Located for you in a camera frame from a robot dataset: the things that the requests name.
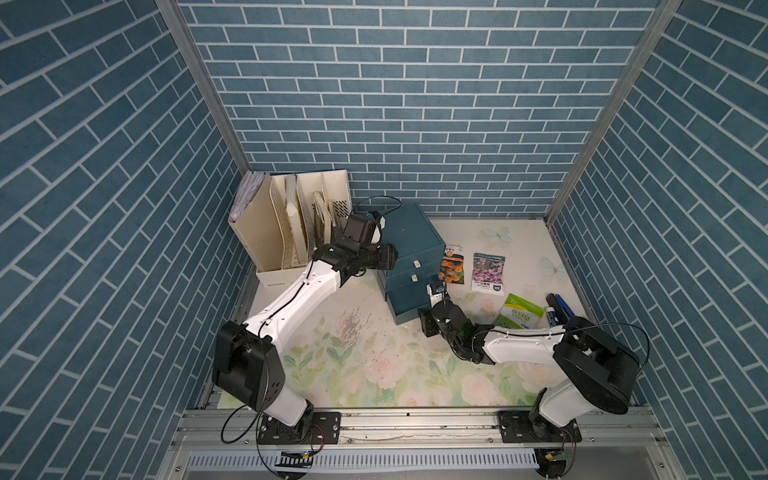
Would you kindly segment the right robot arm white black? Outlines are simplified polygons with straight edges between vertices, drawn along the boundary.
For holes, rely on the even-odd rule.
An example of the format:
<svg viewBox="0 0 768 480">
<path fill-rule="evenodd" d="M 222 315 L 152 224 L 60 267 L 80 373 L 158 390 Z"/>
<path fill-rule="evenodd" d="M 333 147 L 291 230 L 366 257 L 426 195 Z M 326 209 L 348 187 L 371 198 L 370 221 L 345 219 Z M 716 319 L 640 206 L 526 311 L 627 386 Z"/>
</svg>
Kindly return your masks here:
<svg viewBox="0 0 768 480">
<path fill-rule="evenodd" d="M 628 412 L 641 361 L 629 347 L 583 317 L 538 330 L 475 324 L 445 295 L 419 311 L 427 337 L 440 335 L 461 360 L 475 364 L 533 363 L 561 379 L 539 390 L 531 409 L 499 414 L 502 439 L 547 443 L 581 440 L 576 419 L 592 411 Z"/>
</svg>

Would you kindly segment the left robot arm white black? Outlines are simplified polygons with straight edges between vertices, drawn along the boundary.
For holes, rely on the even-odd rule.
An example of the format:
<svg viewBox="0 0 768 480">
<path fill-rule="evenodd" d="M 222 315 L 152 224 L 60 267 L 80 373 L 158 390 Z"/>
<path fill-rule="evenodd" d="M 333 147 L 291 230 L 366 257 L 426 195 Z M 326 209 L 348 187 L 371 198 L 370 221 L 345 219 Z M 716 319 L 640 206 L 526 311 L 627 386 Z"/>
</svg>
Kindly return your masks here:
<svg viewBox="0 0 768 480">
<path fill-rule="evenodd" d="M 271 304 L 241 324 L 225 323 L 214 342 L 212 381 L 245 406 L 281 423 L 298 440 L 311 428 L 314 405 L 285 385 L 280 358 L 307 317 L 363 270 L 392 270 L 391 244 L 315 250 L 299 277 Z"/>
</svg>

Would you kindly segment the teal drawer cabinet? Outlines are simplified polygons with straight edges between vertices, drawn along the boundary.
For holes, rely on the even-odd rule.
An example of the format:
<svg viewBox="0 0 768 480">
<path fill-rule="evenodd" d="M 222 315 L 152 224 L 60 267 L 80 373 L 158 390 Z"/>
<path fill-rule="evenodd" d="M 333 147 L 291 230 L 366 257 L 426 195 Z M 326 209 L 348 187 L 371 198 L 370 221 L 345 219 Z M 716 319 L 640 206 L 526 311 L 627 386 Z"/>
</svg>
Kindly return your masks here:
<svg viewBox="0 0 768 480">
<path fill-rule="evenodd" d="M 386 293 L 411 282 L 436 275 L 440 270 L 445 242 L 418 204 L 404 204 L 384 215 L 382 241 L 392 244 L 398 258 L 393 270 L 377 270 L 375 277 L 386 301 Z"/>
</svg>

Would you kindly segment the green seed bag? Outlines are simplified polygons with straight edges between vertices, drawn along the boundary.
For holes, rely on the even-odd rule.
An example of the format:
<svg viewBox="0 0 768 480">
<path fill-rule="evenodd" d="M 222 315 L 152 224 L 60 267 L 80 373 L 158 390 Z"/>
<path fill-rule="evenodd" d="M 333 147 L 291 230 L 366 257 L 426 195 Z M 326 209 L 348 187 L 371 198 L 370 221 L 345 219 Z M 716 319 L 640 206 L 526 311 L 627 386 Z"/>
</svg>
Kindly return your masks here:
<svg viewBox="0 0 768 480">
<path fill-rule="evenodd" d="M 517 295 L 509 294 L 494 325 L 508 329 L 539 329 L 545 310 Z"/>
</svg>

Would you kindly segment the orange marigold seed bag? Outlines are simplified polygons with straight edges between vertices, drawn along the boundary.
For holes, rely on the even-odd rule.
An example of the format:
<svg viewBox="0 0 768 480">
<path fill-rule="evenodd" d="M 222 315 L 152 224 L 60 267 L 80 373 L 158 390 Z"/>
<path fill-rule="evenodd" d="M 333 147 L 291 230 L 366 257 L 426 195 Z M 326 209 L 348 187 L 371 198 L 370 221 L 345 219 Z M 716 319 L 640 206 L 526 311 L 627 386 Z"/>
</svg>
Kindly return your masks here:
<svg viewBox="0 0 768 480">
<path fill-rule="evenodd" d="M 465 256 L 461 245 L 446 244 L 438 277 L 447 284 L 465 283 Z"/>
</svg>

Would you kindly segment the purple flower seed bag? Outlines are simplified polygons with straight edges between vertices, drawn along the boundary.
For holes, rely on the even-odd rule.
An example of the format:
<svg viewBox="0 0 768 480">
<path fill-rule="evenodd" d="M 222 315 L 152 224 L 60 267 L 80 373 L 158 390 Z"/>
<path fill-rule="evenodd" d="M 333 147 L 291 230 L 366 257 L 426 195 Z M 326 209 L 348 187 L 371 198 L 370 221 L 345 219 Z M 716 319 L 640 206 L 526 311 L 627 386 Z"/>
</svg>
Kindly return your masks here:
<svg viewBox="0 0 768 480">
<path fill-rule="evenodd" d="M 471 288 L 474 292 L 502 295 L 505 257 L 485 253 L 473 256 Z"/>
</svg>

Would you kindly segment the teal bottom drawer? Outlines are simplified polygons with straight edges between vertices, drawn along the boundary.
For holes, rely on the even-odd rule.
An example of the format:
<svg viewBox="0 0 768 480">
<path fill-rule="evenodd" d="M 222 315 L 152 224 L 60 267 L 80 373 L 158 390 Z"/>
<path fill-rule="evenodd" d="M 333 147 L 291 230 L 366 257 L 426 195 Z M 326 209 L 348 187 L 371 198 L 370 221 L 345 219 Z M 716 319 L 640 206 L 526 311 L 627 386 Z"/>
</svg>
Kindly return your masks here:
<svg viewBox="0 0 768 480">
<path fill-rule="evenodd" d="M 420 309 L 430 307 L 429 286 L 438 282 L 436 275 L 417 282 L 411 282 L 386 293 L 386 302 L 393 316 L 394 323 L 401 325 L 419 317 Z"/>
</svg>

